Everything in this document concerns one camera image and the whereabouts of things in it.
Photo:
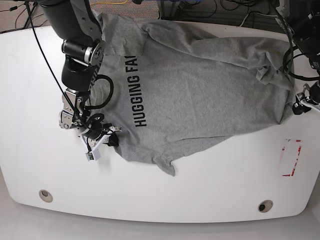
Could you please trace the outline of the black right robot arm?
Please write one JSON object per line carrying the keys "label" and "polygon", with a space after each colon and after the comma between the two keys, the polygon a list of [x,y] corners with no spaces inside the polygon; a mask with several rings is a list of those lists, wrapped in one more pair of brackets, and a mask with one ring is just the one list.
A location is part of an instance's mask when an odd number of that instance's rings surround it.
{"label": "black right robot arm", "polygon": [[[117,146],[116,132],[121,130],[104,123],[102,113],[91,113],[104,108],[114,93],[111,78],[99,74],[105,50],[100,24],[87,0],[41,0],[38,4],[55,33],[63,39],[61,51],[65,62],[61,81],[66,90],[62,93],[59,125],[65,130],[80,130],[79,137],[87,149],[87,159],[96,161],[101,156],[99,146]],[[102,103],[91,105],[91,88],[97,80],[108,82],[109,94]]]}

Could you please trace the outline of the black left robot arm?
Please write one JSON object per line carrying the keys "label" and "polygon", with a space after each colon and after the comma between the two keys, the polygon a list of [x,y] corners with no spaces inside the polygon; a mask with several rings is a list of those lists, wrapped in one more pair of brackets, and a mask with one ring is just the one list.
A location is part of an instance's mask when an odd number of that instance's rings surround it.
{"label": "black left robot arm", "polygon": [[275,7],[278,24],[289,40],[289,50],[282,60],[282,68],[290,77],[313,82],[303,85],[295,95],[292,111],[295,115],[320,110],[320,77],[306,77],[293,73],[294,59],[304,56],[310,67],[320,73],[320,2],[318,0],[280,0]]}

